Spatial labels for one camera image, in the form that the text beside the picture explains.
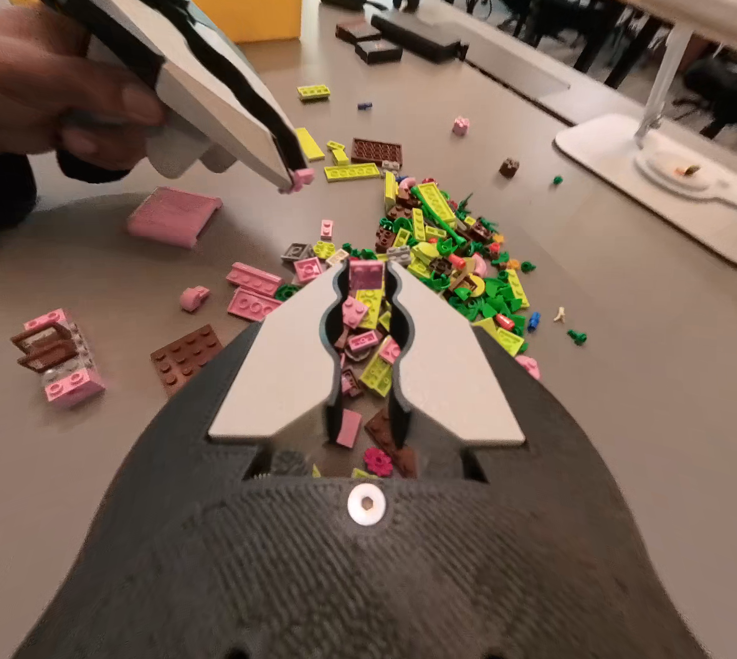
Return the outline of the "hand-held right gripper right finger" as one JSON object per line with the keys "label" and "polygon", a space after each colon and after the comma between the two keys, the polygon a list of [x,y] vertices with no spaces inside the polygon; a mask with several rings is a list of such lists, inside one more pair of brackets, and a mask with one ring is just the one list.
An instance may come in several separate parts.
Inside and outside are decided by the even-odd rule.
{"label": "hand-held right gripper right finger", "polygon": [[401,265],[388,264],[393,362],[391,417],[403,441],[422,415],[462,444],[520,446],[525,435],[476,328]]}

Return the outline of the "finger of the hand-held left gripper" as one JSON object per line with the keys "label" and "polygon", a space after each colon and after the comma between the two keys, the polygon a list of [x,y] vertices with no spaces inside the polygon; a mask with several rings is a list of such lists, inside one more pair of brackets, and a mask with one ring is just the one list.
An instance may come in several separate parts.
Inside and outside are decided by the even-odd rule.
{"label": "finger of the hand-held left gripper", "polygon": [[272,141],[284,170],[306,169],[299,139],[283,109],[241,50],[201,9],[187,9],[187,44],[226,95]]}
{"label": "finger of the hand-held left gripper", "polygon": [[272,141],[199,64],[183,25],[140,0],[101,0],[111,15],[153,56],[152,89],[170,110],[165,126],[148,138],[152,166],[176,178],[193,163],[223,173],[240,162],[278,190],[291,185]]}

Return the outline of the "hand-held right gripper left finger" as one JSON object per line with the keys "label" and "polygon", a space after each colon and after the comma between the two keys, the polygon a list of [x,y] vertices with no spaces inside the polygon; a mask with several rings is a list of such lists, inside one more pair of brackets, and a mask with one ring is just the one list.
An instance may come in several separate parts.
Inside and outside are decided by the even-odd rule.
{"label": "hand-held right gripper left finger", "polygon": [[338,264],[256,324],[255,337],[208,429],[223,442],[270,442],[320,424],[331,443],[343,423],[342,304],[349,264]]}

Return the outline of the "pink rounded tile block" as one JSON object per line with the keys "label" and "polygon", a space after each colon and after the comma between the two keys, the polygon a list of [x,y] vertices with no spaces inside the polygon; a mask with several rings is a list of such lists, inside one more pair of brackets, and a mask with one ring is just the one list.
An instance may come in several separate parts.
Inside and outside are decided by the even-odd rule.
{"label": "pink rounded tile block", "polygon": [[193,249],[212,216],[223,207],[217,197],[158,187],[128,217],[129,235],[181,249]]}

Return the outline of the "pink square brick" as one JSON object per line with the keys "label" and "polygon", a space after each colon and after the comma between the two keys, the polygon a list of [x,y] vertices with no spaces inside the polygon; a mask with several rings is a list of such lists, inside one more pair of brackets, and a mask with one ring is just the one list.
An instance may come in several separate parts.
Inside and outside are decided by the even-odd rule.
{"label": "pink square brick", "polygon": [[384,287],[384,262],[378,259],[351,258],[348,268],[351,292],[382,290]]}

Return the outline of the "pile of mixed toy bricks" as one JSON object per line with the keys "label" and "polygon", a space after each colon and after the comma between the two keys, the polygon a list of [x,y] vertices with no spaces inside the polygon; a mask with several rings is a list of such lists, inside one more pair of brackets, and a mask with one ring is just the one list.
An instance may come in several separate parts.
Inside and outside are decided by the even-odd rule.
{"label": "pile of mixed toy bricks", "polygon": [[378,259],[385,263],[382,290],[351,292],[342,304],[343,332],[334,348],[340,359],[343,398],[354,399],[362,390],[383,401],[383,408],[364,420],[352,410],[344,418],[336,444],[351,449],[363,430],[372,442],[365,449],[363,464],[354,478],[387,479],[397,474],[415,478],[417,451],[408,444],[412,424],[403,441],[395,441],[390,407],[393,362],[400,353],[392,339],[392,306],[388,299],[388,264],[396,262],[453,309],[464,316],[490,350],[504,350],[511,359],[537,380],[537,362],[526,356],[523,337],[529,308],[516,275],[517,269],[534,265],[509,263],[502,252],[503,237],[494,224],[477,221],[465,212],[467,200],[456,204],[431,178],[417,183],[414,178],[385,175],[385,213],[379,221],[373,249],[338,247],[333,237],[334,222],[321,222],[315,257],[294,262],[296,285],[306,286],[318,277],[317,267],[326,272],[351,258]]}

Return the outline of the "person's left forearm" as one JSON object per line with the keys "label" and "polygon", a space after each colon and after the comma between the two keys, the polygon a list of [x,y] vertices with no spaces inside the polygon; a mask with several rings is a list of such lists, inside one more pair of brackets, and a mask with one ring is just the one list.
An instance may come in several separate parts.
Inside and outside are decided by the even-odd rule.
{"label": "person's left forearm", "polygon": [[1,230],[23,223],[37,202],[38,189],[28,157],[1,154]]}

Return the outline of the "person's left hand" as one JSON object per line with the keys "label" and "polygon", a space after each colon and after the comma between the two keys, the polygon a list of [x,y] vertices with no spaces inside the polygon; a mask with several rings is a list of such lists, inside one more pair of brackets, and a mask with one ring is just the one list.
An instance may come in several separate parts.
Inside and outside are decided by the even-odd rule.
{"label": "person's left hand", "polygon": [[87,42],[83,28],[51,10],[2,6],[2,153],[62,149],[110,171],[143,160],[163,104],[130,71],[88,60]]}

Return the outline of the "wide pink plate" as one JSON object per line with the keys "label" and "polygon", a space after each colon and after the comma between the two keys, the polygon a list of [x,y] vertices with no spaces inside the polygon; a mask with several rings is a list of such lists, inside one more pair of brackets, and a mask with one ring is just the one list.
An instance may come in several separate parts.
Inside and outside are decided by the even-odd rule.
{"label": "wide pink plate", "polygon": [[263,322],[282,303],[273,297],[238,287],[227,306],[227,313],[249,322]]}

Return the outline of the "lime smooth tile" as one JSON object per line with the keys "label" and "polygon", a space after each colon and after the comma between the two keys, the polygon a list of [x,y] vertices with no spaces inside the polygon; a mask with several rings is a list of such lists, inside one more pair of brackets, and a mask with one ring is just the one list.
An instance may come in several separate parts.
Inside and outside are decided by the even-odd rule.
{"label": "lime smooth tile", "polygon": [[312,163],[325,160],[325,153],[306,128],[295,129],[305,159]]}

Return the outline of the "brown square studded plate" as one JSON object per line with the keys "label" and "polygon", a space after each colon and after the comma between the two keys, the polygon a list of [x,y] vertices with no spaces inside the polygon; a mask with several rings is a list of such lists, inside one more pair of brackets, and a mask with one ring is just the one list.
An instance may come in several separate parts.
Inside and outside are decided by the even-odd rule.
{"label": "brown square studded plate", "polygon": [[205,324],[150,353],[150,361],[168,399],[196,378],[222,351],[215,329]]}

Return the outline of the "narrow pink plate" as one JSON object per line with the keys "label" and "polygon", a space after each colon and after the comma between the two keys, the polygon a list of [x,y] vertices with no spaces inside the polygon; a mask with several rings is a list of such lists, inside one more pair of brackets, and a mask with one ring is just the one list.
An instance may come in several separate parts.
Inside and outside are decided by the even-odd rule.
{"label": "narrow pink plate", "polygon": [[230,271],[226,274],[226,280],[233,286],[271,298],[276,296],[276,292],[284,284],[280,276],[240,262],[232,264]]}

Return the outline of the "small black box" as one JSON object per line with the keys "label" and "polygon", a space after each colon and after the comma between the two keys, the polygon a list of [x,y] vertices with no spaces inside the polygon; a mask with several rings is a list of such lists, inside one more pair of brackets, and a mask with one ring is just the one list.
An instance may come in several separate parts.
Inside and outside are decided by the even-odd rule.
{"label": "small black box", "polygon": [[351,45],[382,38],[381,32],[366,20],[347,21],[336,25],[335,36]]}

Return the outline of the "black box orange mark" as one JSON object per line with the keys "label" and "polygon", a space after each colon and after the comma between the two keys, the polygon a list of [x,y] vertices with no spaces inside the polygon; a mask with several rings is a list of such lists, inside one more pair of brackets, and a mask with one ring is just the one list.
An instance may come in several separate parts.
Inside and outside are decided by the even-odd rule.
{"label": "black box orange mark", "polygon": [[364,40],[355,44],[355,53],[365,64],[374,66],[401,61],[403,48],[383,39]]}

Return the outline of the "long lime plate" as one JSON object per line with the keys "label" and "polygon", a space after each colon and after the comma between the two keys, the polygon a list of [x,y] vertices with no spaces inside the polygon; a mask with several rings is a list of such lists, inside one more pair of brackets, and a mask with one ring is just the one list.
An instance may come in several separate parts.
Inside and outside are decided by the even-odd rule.
{"label": "long lime plate", "polygon": [[324,167],[324,175],[328,183],[345,183],[379,178],[380,170],[373,162],[353,163],[341,166]]}

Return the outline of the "brown rectangular plate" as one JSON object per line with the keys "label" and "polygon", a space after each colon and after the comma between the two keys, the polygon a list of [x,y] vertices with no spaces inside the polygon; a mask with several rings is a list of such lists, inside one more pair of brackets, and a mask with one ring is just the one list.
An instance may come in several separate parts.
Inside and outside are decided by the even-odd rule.
{"label": "brown rectangular plate", "polygon": [[401,167],[402,146],[395,142],[354,138],[350,159],[352,164],[374,163],[381,166],[383,162],[392,162]]}

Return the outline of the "long flat black device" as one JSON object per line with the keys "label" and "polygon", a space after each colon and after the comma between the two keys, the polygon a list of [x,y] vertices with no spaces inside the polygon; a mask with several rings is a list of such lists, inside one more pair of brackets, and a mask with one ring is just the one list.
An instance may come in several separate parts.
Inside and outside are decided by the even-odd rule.
{"label": "long flat black device", "polygon": [[468,42],[440,25],[422,21],[414,13],[377,12],[372,15],[371,25],[386,41],[434,64],[466,60]]}

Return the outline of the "white stand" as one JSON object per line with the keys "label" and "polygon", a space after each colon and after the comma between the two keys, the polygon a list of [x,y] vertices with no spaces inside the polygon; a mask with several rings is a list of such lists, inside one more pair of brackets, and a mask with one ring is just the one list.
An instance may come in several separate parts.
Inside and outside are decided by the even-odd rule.
{"label": "white stand", "polygon": [[735,168],[660,125],[693,34],[735,46],[736,0],[619,0],[672,24],[643,116],[609,113],[560,131],[555,146],[707,249],[735,264]]}

